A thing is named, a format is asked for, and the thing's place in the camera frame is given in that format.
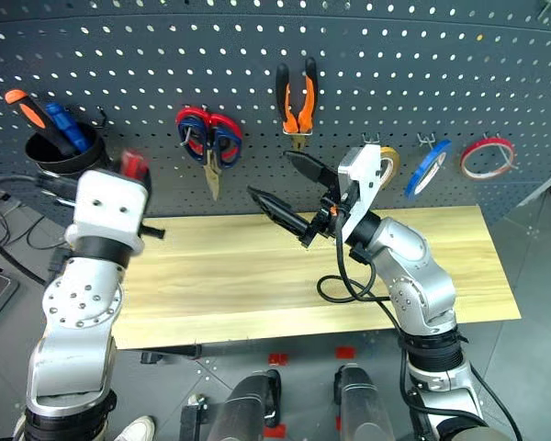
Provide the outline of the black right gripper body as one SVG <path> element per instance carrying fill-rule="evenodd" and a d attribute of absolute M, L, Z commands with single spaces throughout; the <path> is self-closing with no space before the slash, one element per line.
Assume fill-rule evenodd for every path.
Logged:
<path fill-rule="evenodd" d="M 317 234 L 325 238 L 337 239 L 336 232 L 339 216 L 344 215 L 347 221 L 352 207 L 352 189 L 342 193 L 337 178 L 334 178 L 327 187 L 326 192 L 320 198 L 320 209 L 310 221 L 308 228 L 299 236 L 301 244 L 308 248 Z"/>

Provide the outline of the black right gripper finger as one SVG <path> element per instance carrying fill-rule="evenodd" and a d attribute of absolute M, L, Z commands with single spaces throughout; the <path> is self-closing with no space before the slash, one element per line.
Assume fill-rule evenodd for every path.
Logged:
<path fill-rule="evenodd" d="M 293 211 L 285 201 L 271 193 L 250 186 L 247 186 L 247 192 L 253 202 L 273 223 L 291 232 L 299 240 L 313 239 L 309 222 Z"/>
<path fill-rule="evenodd" d="M 303 176 L 327 188 L 338 187 L 338 177 L 328 165 L 313 156 L 298 151 L 286 151 L 284 156 Z"/>

